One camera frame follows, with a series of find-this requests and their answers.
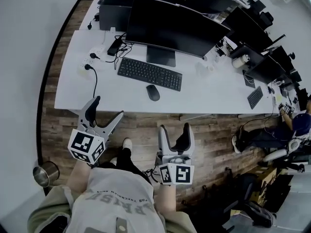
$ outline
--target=white wall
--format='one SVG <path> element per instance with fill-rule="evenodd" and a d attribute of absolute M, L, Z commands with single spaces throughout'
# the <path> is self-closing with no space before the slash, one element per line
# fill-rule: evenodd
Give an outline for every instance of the white wall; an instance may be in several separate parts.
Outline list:
<path fill-rule="evenodd" d="M 294 67 L 302 77 L 302 87 L 311 92 L 311 10 L 302 0 L 292 0 L 289 3 L 275 2 L 275 0 L 261 0 L 274 17 L 273 26 L 267 31 L 272 40 L 276 40 L 283 34 L 283 38 L 276 45 L 282 45 L 287 53 L 295 52 Z"/>
<path fill-rule="evenodd" d="M 0 223 L 26 232 L 43 200 L 32 177 L 37 161 L 36 112 L 45 66 L 77 0 L 0 0 Z"/>

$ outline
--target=computer monitor stand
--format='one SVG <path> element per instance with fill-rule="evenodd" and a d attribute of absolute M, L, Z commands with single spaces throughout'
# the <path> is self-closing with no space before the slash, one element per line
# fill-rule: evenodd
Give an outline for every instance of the computer monitor stand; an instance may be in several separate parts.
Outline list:
<path fill-rule="evenodd" d="M 147 62 L 176 67 L 175 51 L 147 46 Z"/>

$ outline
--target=shoe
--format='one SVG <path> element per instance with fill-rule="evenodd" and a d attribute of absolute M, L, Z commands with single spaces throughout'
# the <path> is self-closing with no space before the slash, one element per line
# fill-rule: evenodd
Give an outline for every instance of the shoe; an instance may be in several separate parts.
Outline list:
<path fill-rule="evenodd" d="M 110 162 L 116 166 L 117 165 L 117 158 L 116 157 L 113 158 Z"/>
<path fill-rule="evenodd" d="M 132 152 L 132 140 L 130 138 L 125 138 L 123 141 L 123 149 L 129 149 Z"/>
<path fill-rule="evenodd" d="M 238 147 L 237 147 L 237 141 L 238 141 L 238 137 L 237 137 L 236 135 L 234 135 L 234 136 L 232 137 L 232 140 L 231 140 L 232 145 L 233 145 L 233 148 L 234 148 L 234 151 L 235 151 L 236 153 L 241 153 L 241 152 L 239 151 Z"/>

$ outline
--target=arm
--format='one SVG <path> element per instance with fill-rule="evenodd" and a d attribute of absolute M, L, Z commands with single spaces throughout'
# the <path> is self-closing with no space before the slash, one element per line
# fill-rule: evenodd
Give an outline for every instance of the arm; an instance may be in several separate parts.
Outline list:
<path fill-rule="evenodd" d="M 283 109 L 280 110 L 280 113 L 281 113 L 286 125 L 291 129 L 291 131 L 294 131 L 293 120 L 290 118 L 290 116 L 287 115 L 287 113 Z"/>
<path fill-rule="evenodd" d="M 28 232 L 41 231 L 45 227 L 51 232 L 60 224 L 67 225 L 71 217 L 70 201 L 75 201 L 85 192 L 91 167 L 85 162 L 77 161 L 67 186 L 55 186 L 46 196 L 39 208 L 28 219 Z"/>
<path fill-rule="evenodd" d="M 176 211 L 176 186 L 160 185 L 160 189 L 156 198 L 156 208 L 161 213 Z"/>
<path fill-rule="evenodd" d="M 155 205 L 165 219 L 167 233 L 196 233 L 189 216 L 184 212 L 176 211 L 175 185 L 161 184 Z"/>
<path fill-rule="evenodd" d="M 90 171 L 91 167 L 87 163 L 77 161 L 66 185 L 75 192 L 85 192 Z"/>

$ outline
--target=gray t-shirt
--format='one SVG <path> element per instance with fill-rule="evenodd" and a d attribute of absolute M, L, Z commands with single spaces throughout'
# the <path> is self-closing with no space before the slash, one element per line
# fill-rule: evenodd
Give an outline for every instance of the gray t-shirt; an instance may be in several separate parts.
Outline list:
<path fill-rule="evenodd" d="M 153 187 L 118 169 L 91 170 L 87 191 L 73 204 L 67 233 L 164 233 Z"/>

